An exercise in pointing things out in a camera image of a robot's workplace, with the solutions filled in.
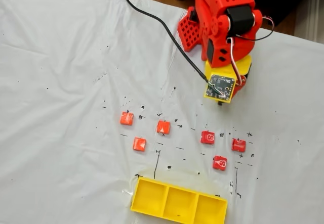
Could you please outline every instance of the black line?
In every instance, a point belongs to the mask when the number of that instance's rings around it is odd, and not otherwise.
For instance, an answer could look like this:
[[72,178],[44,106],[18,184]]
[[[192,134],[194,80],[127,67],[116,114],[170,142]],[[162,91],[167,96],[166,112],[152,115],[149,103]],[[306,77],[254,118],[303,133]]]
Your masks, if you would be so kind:
[[235,169],[236,169],[236,177],[235,177],[235,193],[237,194],[236,189],[237,189],[237,170],[238,170],[238,168],[235,167]]
[[155,170],[154,170],[154,179],[155,179],[155,171],[156,171],[156,168],[157,168],[157,163],[158,163],[158,158],[160,157],[160,151],[161,150],[157,150],[156,152],[158,153],[158,156],[157,156],[157,161],[156,161],[156,166],[155,166]]

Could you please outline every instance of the wire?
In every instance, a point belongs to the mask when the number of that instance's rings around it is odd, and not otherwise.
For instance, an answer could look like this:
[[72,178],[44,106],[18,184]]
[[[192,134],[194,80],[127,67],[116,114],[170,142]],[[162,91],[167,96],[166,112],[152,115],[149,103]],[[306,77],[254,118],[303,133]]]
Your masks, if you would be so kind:
[[249,40],[249,41],[258,41],[258,40],[262,40],[262,39],[265,39],[265,38],[269,37],[269,36],[273,33],[273,31],[274,31],[274,21],[273,21],[273,19],[272,19],[271,17],[269,17],[269,16],[263,16],[262,18],[263,18],[263,19],[267,19],[267,20],[269,20],[269,21],[272,23],[272,29],[271,29],[271,32],[270,32],[267,36],[264,36],[264,37],[262,37],[262,38],[257,38],[257,39],[245,38],[245,37],[243,37],[243,36],[241,36],[241,35],[238,35],[238,34],[236,34],[235,36],[236,36],[236,37],[239,37],[239,38],[241,38],[241,39]]
[[237,65],[236,65],[236,63],[234,61],[234,56],[233,56],[234,38],[229,37],[228,39],[231,40],[231,49],[230,49],[231,64],[232,64],[233,70],[234,70],[235,75],[236,75],[237,80],[238,80],[238,83],[236,85],[241,86],[242,85],[242,78],[241,78],[241,75],[239,74],[239,71],[238,71]]
[[208,85],[218,94],[218,95],[223,95],[222,92],[220,92],[214,84],[211,84],[207,77],[205,76],[205,74],[199,70],[199,68],[193,63],[193,61],[187,56],[187,54],[183,51],[183,49],[181,48],[181,46],[178,44],[178,42],[176,41],[176,39],[173,37],[172,33],[170,32],[169,28],[167,27],[167,25],[165,24],[165,22],[160,19],[159,17],[153,15],[153,14],[150,14],[148,12],[145,12],[139,8],[137,8],[136,6],[134,6],[130,0],[126,0],[127,3],[133,8],[135,9],[137,12],[139,13],[142,13],[146,16],[149,16],[151,18],[154,18],[155,20],[159,21],[163,27],[166,29],[168,35],[170,36],[171,40],[173,41],[173,43],[175,44],[175,46],[178,48],[178,50],[180,51],[180,53],[184,56],[184,58],[189,62],[189,64],[195,69],[196,72],[198,72],[198,74],[201,76],[201,78],[208,83]]

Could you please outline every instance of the red robotic arm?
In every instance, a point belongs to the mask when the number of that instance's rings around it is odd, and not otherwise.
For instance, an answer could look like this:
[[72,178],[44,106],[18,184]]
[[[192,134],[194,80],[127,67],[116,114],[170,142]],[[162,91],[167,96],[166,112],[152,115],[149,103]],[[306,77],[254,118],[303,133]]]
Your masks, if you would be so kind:
[[212,68],[231,63],[228,37],[235,37],[233,58],[242,59],[252,50],[262,14],[254,0],[195,0],[195,7],[179,22],[178,31],[185,51],[201,44],[201,59]]

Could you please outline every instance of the black cable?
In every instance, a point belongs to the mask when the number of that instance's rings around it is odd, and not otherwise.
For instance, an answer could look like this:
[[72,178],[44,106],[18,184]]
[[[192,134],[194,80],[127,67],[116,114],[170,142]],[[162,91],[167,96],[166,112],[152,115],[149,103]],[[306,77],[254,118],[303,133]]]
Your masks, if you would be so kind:
[[137,12],[140,12],[142,14],[145,14],[146,16],[149,16],[151,18],[154,18],[155,20],[159,21],[163,27],[166,29],[168,35],[170,36],[170,38],[172,39],[173,43],[176,45],[176,47],[178,48],[178,50],[181,52],[181,54],[184,56],[184,58],[189,62],[189,64],[196,70],[196,72],[198,72],[198,74],[202,77],[202,79],[205,80],[205,82],[207,82],[208,84],[209,81],[207,79],[207,77],[205,76],[205,74],[200,71],[200,69],[194,64],[194,62],[187,56],[187,54],[183,51],[183,49],[181,48],[181,46],[178,44],[178,42],[176,41],[176,39],[173,37],[172,33],[170,32],[169,28],[167,27],[167,25],[165,24],[165,22],[162,21],[162,19],[158,18],[157,16],[150,14],[148,12],[145,12],[139,8],[137,8],[136,6],[134,6],[130,0],[126,0],[128,2],[129,5],[131,5],[132,8],[134,8]]

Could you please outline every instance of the white wire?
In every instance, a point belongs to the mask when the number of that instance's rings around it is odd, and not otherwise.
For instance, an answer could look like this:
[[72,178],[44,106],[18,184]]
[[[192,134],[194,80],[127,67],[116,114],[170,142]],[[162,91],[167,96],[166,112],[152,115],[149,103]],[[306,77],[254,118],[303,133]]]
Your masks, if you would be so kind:
[[231,50],[230,50],[230,54],[231,54],[231,64],[232,64],[233,70],[235,72],[235,75],[237,77],[237,81],[238,81],[238,83],[236,83],[236,85],[241,86],[242,85],[242,78],[241,78],[241,76],[239,74],[239,71],[238,71],[238,68],[236,66],[236,63],[234,61],[234,56],[233,56],[234,38],[233,37],[230,37],[228,39],[231,40]]

